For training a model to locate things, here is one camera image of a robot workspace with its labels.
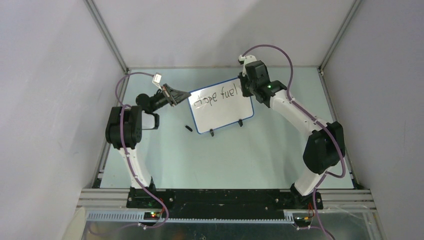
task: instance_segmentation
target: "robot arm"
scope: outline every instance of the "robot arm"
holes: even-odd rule
[[[191,96],[189,92],[175,90],[167,84],[160,86],[160,78],[159,74],[153,77],[153,83],[159,87],[156,94],[138,95],[135,100],[137,105],[123,112],[123,139],[128,155],[121,142],[121,106],[112,107],[106,126],[106,141],[119,151],[130,173],[131,187],[135,189],[142,188],[136,178],[146,187],[150,187],[153,183],[145,161],[137,156],[137,144],[142,140],[142,131],[159,128],[159,115],[153,112],[167,104],[174,107]]]
[[[291,191],[301,196],[309,195],[322,175],[339,162],[336,147],[330,141],[326,132],[316,124],[316,121],[327,123],[327,129],[335,137],[342,155],[345,155],[343,128],[337,122],[328,123],[323,119],[312,120],[308,115],[292,104],[294,97],[287,97],[287,87],[279,81],[270,81],[265,64],[254,56],[240,56],[239,63],[243,64],[243,71],[238,78],[244,97],[255,96],[259,103],[285,117],[305,138],[306,147],[303,161],[306,169],[301,177],[292,185]]]

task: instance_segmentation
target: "black marker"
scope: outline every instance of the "black marker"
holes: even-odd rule
[[[193,132],[193,129],[187,125],[185,125],[185,128],[188,129],[190,132]]]

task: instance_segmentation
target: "light blue tabletop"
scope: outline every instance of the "light blue tabletop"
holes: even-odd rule
[[[143,69],[161,73],[161,84],[181,91],[192,91],[237,77],[241,68]],[[290,69],[268,68],[271,81],[287,85]],[[130,77],[125,104],[135,105],[141,93],[153,95],[157,87],[152,78],[137,74]],[[308,110],[332,122],[323,87],[314,67],[295,67],[292,95]],[[137,145],[157,188],[176,189],[288,189],[304,168],[303,152],[307,139],[279,113],[253,99],[254,116],[243,127],[232,124],[215,131],[215,136],[198,134],[187,102],[159,109],[158,130],[145,130]],[[185,125],[194,129],[190,132]],[[339,163],[332,168],[342,171]],[[110,149],[101,188],[129,188],[129,173],[124,160]],[[327,177],[321,189],[352,189],[350,175]]]

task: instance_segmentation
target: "small whiteboard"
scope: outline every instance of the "small whiteboard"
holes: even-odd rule
[[[252,99],[243,96],[237,77],[190,93],[188,104],[199,134],[254,115]]]

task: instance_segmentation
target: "blue whiteboard border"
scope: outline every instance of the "blue whiteboard border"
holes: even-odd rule
[[[207,88],[213,87],[213,86],[215,86],[215,85],[223,84],[223,83],[226,83],[226,82],[229,82],[229,81],[233,81],[233,80],[236,80],[236,79],[239,79],[239,77],[234,77],[234,78],[231,78],[231,79],[228,79],[228,80],[225,80],[225,81],[217,82],[217,83],[212,84],[212,85],[209,85],[209,86],[204,86],[204,87],[198,88],[198,89],[196,89],[196,90],[189,91],[189,93],[193,93],[193,92],[196,92],[196,91],[199,91],[199,90],[202,90],[202,89],[207,89]],[[253,112],[253,113],[252,113],[252,116],[249,116],[249,117],[243,118],[242,120],[250,119],[251,117],[253,117],[253,116],[255,115],[255,109],[253,108],[252,97],[250,96],[249,98],[250,98],[250,104],[251,104],[251,106],[252,106],[252,112]],[[199,132],[199,130],[198,130],[198,125],[196,124],[196,120],[195,120],[195,115],[193,114],[192,106],[191,106],[191,104],[190,104],[190,102],[189,102],[188,100],[187,100],[187,102],[188,102],[188,108],[190,108],[191,117],[193,117],[193,122],[194,122],[194,126],[196,127],[196,132],[197,132],[198,134],[209,133],[208,131],[205,131],[205,132]],[[220,128],[223,128],[223,127],[226,127],[226,126],[228,126],[228,125],[235,124],[235,123],[238,123],[238,122],[239,122],[239,121],[237,120],[237,121],[235,121],[235,122],[228,123],[227,125],[217,127],[217,128],[215,128],[215,129],[213,129],[213,130],[215,131],[215,130],[217,130],[217,129],[220,129]]]

